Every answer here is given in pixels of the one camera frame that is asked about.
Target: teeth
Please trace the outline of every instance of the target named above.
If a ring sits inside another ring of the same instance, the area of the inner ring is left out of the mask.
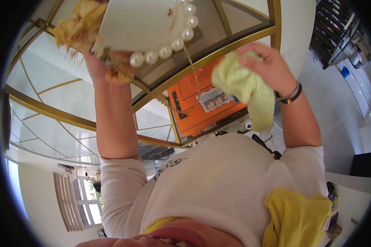
[[[162,240],[162,241],[164,241],[164,242],[166,242],[168,244],[172,244],[172,241],[173,241],[173,240],[171,240],[169,238],[160,238],[159,240]]]
[[[187,243],[186,242],[179,242],[176,244],[176,246],[178,247],[187,247]]]

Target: orange cabinet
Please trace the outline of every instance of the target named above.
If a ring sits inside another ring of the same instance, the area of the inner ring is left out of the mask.
[[[212,70],[224,57],[209,63],[202,69],[197,71],[199,80],[199,89],[202,92],[209,91],[214,86],[211,82]],[[194,74],[190,74],[183,78],[180,82],[168,89],[170,103],[176,108],[175,97],[177,97],[178,105],[182,111],[187,111],[197,102],[198,90],[195,82]],[[247,105],[230,101],[223,104],[216,109],[205,112],[203,107],[199,104],[192,112],[186,117],[180,117],[177,112],[174,113],[180,134],[184,136],[196,136],[198,131],[216,123],[217,121],[226,118],[227,116],[240,111]]]

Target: light green cloth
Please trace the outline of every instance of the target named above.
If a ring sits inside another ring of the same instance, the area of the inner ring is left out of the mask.
[[[263,60],[255,52],[247,52],[244,56]],[[226,94],[234,95],[242,103],[248,103],[247,111],[251,117],[252,130],[262,131],[272,125],[275,94],[261,76],[240,65],[239,58],[241,57],[233,52],[221,60],[213,69],[212,84]]]

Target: beaded bracelet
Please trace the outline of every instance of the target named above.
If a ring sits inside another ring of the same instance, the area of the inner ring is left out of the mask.
[[[300,96],[301,92],[302,92],[302,84],[298,83],[298,91],[297,91],[296,95],[294,95],[292,98],[289,98],[287,100],[279,100],[279,101],[282,102],[283,104],[291,104],[292,102],[294,102]]]

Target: pearl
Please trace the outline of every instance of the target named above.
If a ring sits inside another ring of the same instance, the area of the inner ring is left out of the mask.
[[[183,8],[184,15],[195,15],[195,12],[197,12],[197,8],[193,4],[188,4]]]
[[[192,28],[188,28],[184,30],[184,32],[182,33],[182,39],[184,41],[190,41],[192,40],[193,37],[194,37],[194,30],[192,30]]]
[[[181,51],[184,47],[184,41],[182,39],[175,40],[171,46],[173,51]]]
[[[130,56],[129,58],[129,63],[135,67],[135,68],[138,68],[140,67],[144,62],[144,56],[143,56],[143,53],[141,52],[133,52],[132,55]]]
[[[189,0],[177,0],[178,3],[189,4]]]
[[[172,54],[172,48],[169,46],[163,46],[159,49],[158,55],[161,59],[167,59]]]
[[[198,18],[195,15],[193,15],[193,16],[188,17],[185,23],[186,23],[185,25],[188,27],[196,28],[198,26],[199,21],[198,21]]]
[[[144,54],[144,60],[148,64],[153,64],[158,60],[158,54],[154,51],[148,51]]]

